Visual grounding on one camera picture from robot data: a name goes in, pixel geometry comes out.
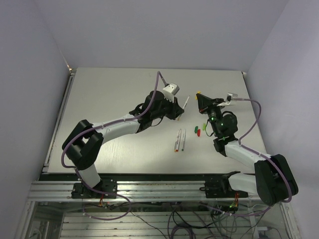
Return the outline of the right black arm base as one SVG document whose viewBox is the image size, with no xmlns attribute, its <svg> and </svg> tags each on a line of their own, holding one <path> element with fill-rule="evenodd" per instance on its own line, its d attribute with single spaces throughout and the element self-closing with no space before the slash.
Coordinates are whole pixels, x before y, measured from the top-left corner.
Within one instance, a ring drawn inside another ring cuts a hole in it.
<svg viewBox="0 0 319 239">
<path fill-rule="evenodd" d="M 248 193 L 231 188 L 229 178 L 239 174 L 240 171 L 233 171 L 227 174 L 218 174 L 215 177 L 205 181 L 204 186 L 199 190 L 205 193 L 206 198 L 247 198 Z"/>
</svg>

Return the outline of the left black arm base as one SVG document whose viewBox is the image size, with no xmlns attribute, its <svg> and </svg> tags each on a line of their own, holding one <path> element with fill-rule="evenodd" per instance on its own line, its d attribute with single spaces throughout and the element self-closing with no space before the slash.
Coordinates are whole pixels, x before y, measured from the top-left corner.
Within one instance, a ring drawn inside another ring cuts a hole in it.
<svg viewBox="0 0 319 239">
<path fill-rule="evenodd" d="M 111 178 L 101 179 L 92 189 L 83 182 L 75 183 L 71 192 L 72 199 L 115 199 L 118 184 Z"/>
</svg>

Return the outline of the red whiteboard marker pen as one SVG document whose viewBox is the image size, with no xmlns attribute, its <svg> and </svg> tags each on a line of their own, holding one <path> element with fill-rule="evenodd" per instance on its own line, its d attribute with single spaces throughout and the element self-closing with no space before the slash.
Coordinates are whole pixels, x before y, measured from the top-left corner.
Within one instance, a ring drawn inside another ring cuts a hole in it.
<svg viewBox="0 0 319 239">
<path fill-rule="evenodd" d="M 179 151 L 180 141 L 181 141 L 181 134 L 182 134 L 182 129 L 179 129 L 178 134 L 177 134 L 177 138 L 176 138 L 175 152 Z"/>
</svg>

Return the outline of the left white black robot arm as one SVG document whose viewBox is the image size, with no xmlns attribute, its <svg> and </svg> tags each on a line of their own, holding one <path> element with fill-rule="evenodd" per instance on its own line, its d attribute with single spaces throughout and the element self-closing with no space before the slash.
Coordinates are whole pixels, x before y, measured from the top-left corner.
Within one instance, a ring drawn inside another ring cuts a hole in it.
<svg viewBox="0 0 319 239">
<path fill-rule="evenodd" d="M 124 135 L 142 132 L 151 127 L 154 120 L 175 120 L 183 113 L 177 97 L 169 101 L 162 92 L 151 91 L 144 103 L 119 119 L 95 124 L 81 120 L 62 145 L 62 166 L 73 168 L 85 184 L 84 192 L 96 198 L 101 194 L 102 180 L 95 161 L 103 144 Z"/>
</svg>

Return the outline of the yellow whiteboard marker pen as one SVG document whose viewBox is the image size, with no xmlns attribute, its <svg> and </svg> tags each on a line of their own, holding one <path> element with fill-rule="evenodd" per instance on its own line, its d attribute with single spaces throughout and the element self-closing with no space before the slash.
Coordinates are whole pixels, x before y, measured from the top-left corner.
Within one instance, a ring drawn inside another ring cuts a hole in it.
<svg viewBox="0 0 319 239">
<path fill-rule="evenodd" d="M 181 129 L 178 130 L 178 133 L 176 136 L 176 141 L 175 141 L 175 145 L 174 145 L 174 152 L 178 152 L 178 150 L 179 150 L 180 137 L 181 137 Z"/>
</svg>

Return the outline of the orange whiteboard marker pen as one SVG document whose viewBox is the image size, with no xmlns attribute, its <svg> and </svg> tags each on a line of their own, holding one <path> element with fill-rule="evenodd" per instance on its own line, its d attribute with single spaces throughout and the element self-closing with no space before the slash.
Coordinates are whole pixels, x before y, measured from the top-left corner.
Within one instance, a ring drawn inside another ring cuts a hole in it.
<svg viewBox="0 0 319 239">
<path fill-rule="evenodd" d="M 186 101 L 185 101 L 185 103 L 184 103 L 184 105 L 183 105 L 183 107 L 182 107 L 182 109 L 183 109 L 184 111 L 185 111 L 185 108 L 186 108 L 186 106 L 187 106 L 187 104 L 188 104 L 189 98 L 190 98 L 190 95 L 187 97 L 187 99 L 186 99 Z"/>
</svg>

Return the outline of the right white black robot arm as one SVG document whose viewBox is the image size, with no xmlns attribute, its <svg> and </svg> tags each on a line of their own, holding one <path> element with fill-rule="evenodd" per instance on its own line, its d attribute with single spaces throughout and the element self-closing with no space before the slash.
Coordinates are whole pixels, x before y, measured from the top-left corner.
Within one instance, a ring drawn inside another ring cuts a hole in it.
<svg viewBox="0 0 319 239">
<path fill-rule="evenodd" d="M 240 98 L 229 94 L 226 99 L 196 95 L 200 114 L 207 115 L 212 127 L 215 150 L 254 170 L 254 174 L 233 171 L 220 180 L 220 193 L 231 197 L 237 191 L 257 195 L 268 206 L 278 202 L 288 203 L 299 192 L 286 158 L 281 154 L 269 155 L 245 146 L 243 138 L 236 138 L 238 120 L 231 111 L 222 109 Z"/>
</svg>

